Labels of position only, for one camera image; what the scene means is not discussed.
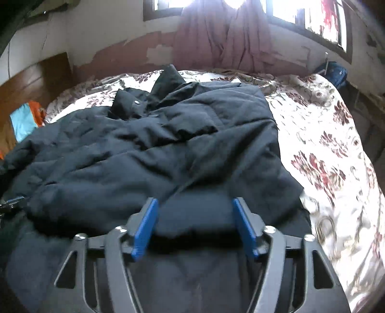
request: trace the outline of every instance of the pink curtain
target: pink curtain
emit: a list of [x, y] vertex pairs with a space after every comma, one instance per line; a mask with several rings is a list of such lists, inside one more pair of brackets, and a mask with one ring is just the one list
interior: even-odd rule
[[173, 45], [178, 69], [266, 72], [274, 64], [267, 17], [259, 0], [237, 10], [223, 0], [195, 0], [183, 9]]
[[334, 24], [336, 29], [338, 30], [337, 13], [333, 0], [321, 0], [321, 4], [322, 12], [325, 15], [325, 19], [323, 21], [325, 26], [328, 26], [330, 30], [332, 25]]

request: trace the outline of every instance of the backpack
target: backpack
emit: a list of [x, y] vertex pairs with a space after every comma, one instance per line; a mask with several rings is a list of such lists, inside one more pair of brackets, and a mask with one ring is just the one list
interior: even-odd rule
[[[314, 73], [319, 73], [324, 70], [326, 67], [326, 62], [321, 64], [314, 70]], [[330, 81], [337, 89], [340, 89], [346, 84], [346, 79], [348, 77], [348, 71], [343, 66], [339, 65], [335, 61], [329, 61], [328, 68], [321, 73], [323, 77], [325, 77], [328, 81]]]

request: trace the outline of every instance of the window frame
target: window frame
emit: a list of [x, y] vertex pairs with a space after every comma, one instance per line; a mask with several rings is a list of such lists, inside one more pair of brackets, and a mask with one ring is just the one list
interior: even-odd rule
[[[352, 23], [350, 20], [350, 7], [342, 2], [343, 10], [345, 13], [346, 21], [346, 51], [339, 46], [334, 44], [331, 41], [324, 39], [321, 35], [318, 35], [311, 30], [308, 30], [304, 27], [296, 25], [291, 22], [287, 22], [278, 17], [273, 16], [273, 2], [272, 0], [266, 0], [266, 14], [270, 24], [280, 26], [282, 28], [291, 30], [297, 34], [300, 34], [306, 38], [311, 39], [324, 46], [325, 48], [337, 53], [342, 59], [347, 61], [349, 64], [352, 64], [353, 57], [353, 38], [352, 38]], [[155, 10], [154, 0], [143, 0], [143, 21], [149, 21], [154, 19], [160, 19], [162, 17], [178, 16], [182, 14], [183, 8], [168, 8], [163, 10]], [[338, 14], [338, 23], [340, 23], [339, 11]]]

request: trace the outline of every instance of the black puffer jacket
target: black puffer jacket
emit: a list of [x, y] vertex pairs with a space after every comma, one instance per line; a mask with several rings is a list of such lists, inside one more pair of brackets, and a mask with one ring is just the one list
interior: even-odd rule
[[[151, 93], [118, 91], [110, 108], [75, 111], [34, 131], [0, 165], [0, 180], [5, 198], [29, 199], [28, 231], [20, 231], [6, 273], [31, 311], [44, 292], [31, 283], [21, 287], [21, 280], [47, 285], [65, 238], [105, 234], [125, 224], [147, 197], [159, 199], [160, 212], [150, 253], [133, 270], [145, 312], [198, 305], [223, 313], [247, 306], [233, 197], [243, 197], [266, 224], [286, 233], [310, 231], [300, 212], [302, 187], [281, 164], [277, 126], [259, 88], [187, 84], [173, 66]], [[40, 265], [20, 270], [26, 257]]]

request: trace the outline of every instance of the wall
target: wall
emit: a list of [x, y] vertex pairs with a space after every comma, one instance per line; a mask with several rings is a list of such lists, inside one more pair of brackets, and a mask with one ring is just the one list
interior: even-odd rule
[[[320, 44], [276, 25], [270, 25], [273, 49], [280, 59], [306, 67], [310, 72], [324, 61], [327, 51], [331, 60], [348, 69], [348, 79], [363, 92], [382, 94], [385, 67], [377, 58], [378, 49], [366, 44], [371, 30], [355, 12], [350, 11], [350, 15], [351, 65]], [[170, 63], [172, 35], [180, 18], [143, 22], [142, 16], [141, 0], [82, 0], [79, 6], [68, 11], [69, 58], [78, 79], [85, 80], [92, 74], [103, 76], [107, 72], [113, 75], [128, 70], [146, 71]]]
[[65, 12], [52, 13], [47, 21], [18, 30], [0, 57], [0, 85], [30, 65], [66, 51]]
[[372, 31], [351, 10], [350, 18], [353, 36], [352, 64], [322, 45], [276, 25], [270, 25], [273, 49], [281, 54], [281, 58], [302, 64], [311, 72], [325, 61], [325, 52], [328, 52], [330, 60], [337, 61], [348, 69], [348, 80], [362, 92], [382, 94], [385, 92], [385, 66], [377, 57], [381, 50], [380, 44], [377, 47], [368, 46], [367, 34]]
[[[168, 17], [143, 22], [142, 0], [82, 0], [67, 12], [70, 62], [80, 66], [90, 63], [96, 52], [118, 42], [124, 47], [148, 33], [174, 32], [179, 19]], [[155, 62], [162, 63], [162, 59], [155, 59]]]

